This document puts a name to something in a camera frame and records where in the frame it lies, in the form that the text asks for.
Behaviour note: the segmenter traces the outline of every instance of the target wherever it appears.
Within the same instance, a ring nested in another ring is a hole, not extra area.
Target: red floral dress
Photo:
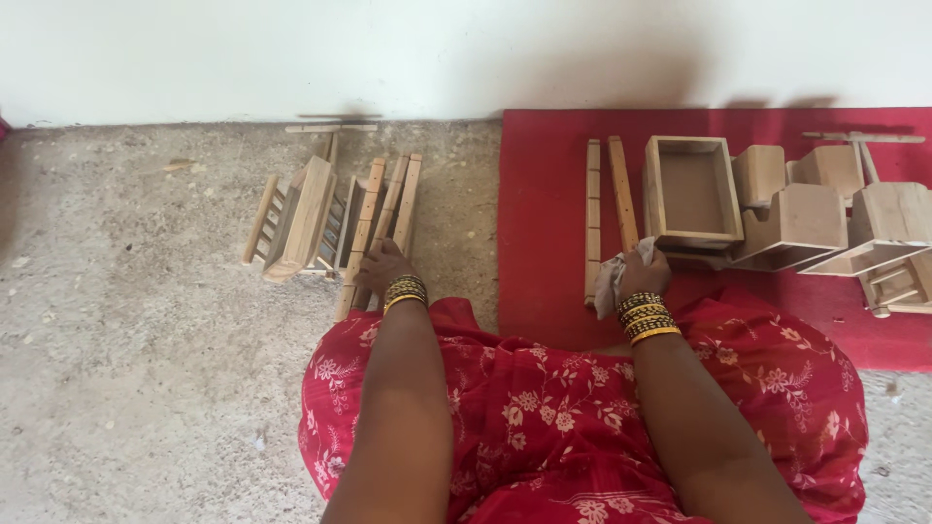
[[[685,517],[651,446],[630,358],[481,331],[469,301],[431,306],[455,450],[447,522],[706,522]],[[381,315],[321,339],[302,387],[298,446],[325,499],[352,451]],[[816,522],[855,522],[868,442],[854,367],[814,328],[726,290],[677,315],[696,357]]]

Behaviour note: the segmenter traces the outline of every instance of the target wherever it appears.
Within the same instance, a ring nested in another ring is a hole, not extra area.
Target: woman's right hand
[[[621,290],[618,293],[618,304],[621,304],[634,293],[649,292],[663,295],[670,285],[670,267],[666,263],[666,256],[659,250],[653,250],[653,260],[649,266],[644,266],[640,253],[632,251],[624,254],[624,275],[622,275]]]

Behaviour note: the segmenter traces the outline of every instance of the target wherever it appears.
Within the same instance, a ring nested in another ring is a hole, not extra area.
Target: cloth rag
[[[637,243],[635,250],[641,255],[641,260],[645,266],[649,266],[653,261],[653,237],[641,239]],[[613,258],[602,262],[598,267],[596,276],[596,314],[598,320],[615,312],[615,297],[622,286],[622,275],[624,274],[624,253],[619,253]]]

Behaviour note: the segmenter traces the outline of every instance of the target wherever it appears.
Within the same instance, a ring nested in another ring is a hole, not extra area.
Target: wooden box
[[[800,273],[854,277],[932,247],[932,196],[915,182],[878,182],[853,198],[847,250],[799,266]]]
[[[767,207],[774,194],[787,186],[783,147],[752,145],[732,160],[738,205]]]
[[[820,145],[802,160],[788,164],[789,181],[834,187],[851,207],[855,193],[864,187],[858,155],[851,145]]]
[[[652,136],[645,154],[646,236],[704,249],[744,239],[724,138]]]
[[[790,184],[770,209],[742,214],[745,241],[730,263],[741,269],[779,271],[848,247],[844,202],[831,187]]]

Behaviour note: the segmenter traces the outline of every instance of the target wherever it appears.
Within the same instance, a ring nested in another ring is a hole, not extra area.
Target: red carpet
[[[737,156],[752,144],[782,145],[787,160],[814,145],[803,131],[919,134],[924,144],[871,144],[885,182],[932,186],[932,108],[507,110],[501,136],[499,186],[499,331],[548,346],[586,351],[624,339],[614,320],[599,322],[583,306],[585,145],[602,141],[602,257],[618,253],[607,149],[621,136],[637,228],[643,233],[641,167],[651,135],[723,136]],[[861,368],[932,370],[932,315],[894,313],[876,319],[864,310],[854,278],[678,270],[666,300],[671,310],[721,288],[744,286],[832,338]]]

